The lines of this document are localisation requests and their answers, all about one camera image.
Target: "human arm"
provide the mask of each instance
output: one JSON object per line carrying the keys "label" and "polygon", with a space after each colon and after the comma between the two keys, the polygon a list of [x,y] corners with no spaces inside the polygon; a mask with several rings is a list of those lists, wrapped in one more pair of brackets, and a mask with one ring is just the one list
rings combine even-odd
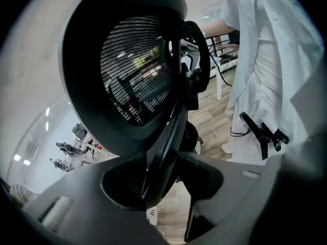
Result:
{"label": "human arm", "polygon": [[223,20],[216,19],[212,23],[201,28],[205,33],[205,37],[220,36],[227,33],[230,33],[234,28],[229,27]]}
{"label": "human arm", "polygon": [[220,11],[220,19],[201,28],[206,38],[224,35],[235,29],[240,30],[238,0],[225,0]]}

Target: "black cable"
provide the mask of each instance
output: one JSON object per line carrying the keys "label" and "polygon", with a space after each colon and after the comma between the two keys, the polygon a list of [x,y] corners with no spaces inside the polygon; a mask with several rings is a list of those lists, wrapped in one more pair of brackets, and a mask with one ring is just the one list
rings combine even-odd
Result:
{"label": "black cable", "polygon": [[243,137],[243,136],[245,136],[245,135],[248,135],[251,131],[252,131],[252,130],[249,129],[249,130],[247,130],[246,133],[235,133],[235,132],[232,132],[232,131],[231,131],[231,127],[230,127],[229,135],[230,135],[231,137]]}
{"label": "black cable", "polygon": [[218,72],[219,72],[219,74],[220,74],[221,79],[224,81],[224,83],[225,83],[226,85],[228,85],[228,86],[231,87],[231,85],[230,85],[229,83],[227,83],[227,82],[225,81],[225,79],[223,78],[223,75],[221,74],[221,72],[220,72],[220,68],[219,68],[218,64],[216,63],[214,57],[213,57],[211,54],[210,54],[210,56],[211,56],[211,58],[213,59],[213,61],[215,62],[217,68],[218,68]]}

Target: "wooden floor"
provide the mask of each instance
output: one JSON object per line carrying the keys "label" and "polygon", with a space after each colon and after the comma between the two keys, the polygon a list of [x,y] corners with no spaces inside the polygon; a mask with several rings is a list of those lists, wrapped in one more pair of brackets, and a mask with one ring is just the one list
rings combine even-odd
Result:
{"label": "wooden floor", "polygon": [[[232,84],[235,69],[223,74],[227,83]],[[199,110],[189,112],[189,121],[198,130],[203,140],[201,154],[217,159],[228,159],[230,155],[221,150],[221,145],[228,141],[233,111],[225,110],[228,105],[231,87],[222,82],[222,97],[217,100],[216,78],[212,78],[205,92],[199,94]]]}
{"label": "wooden floor", "polygon": [[[235,69],[223,74],[228,83],[234,79]],[[201,154],[215,159],[228,159],[230,155],[221,150],[228,141],[233,111],[225,113],[230,87],[223,84],[222,99],[217,100],[216,78],[209,82],[208,89],[199,94],[199,110],[189,112],[189,121],[203,139]],[[189,218],[191,197],[182,182],[174,184],[165,198],[157,205],[158,231],[173,245],[184,244],[184,235]]]}

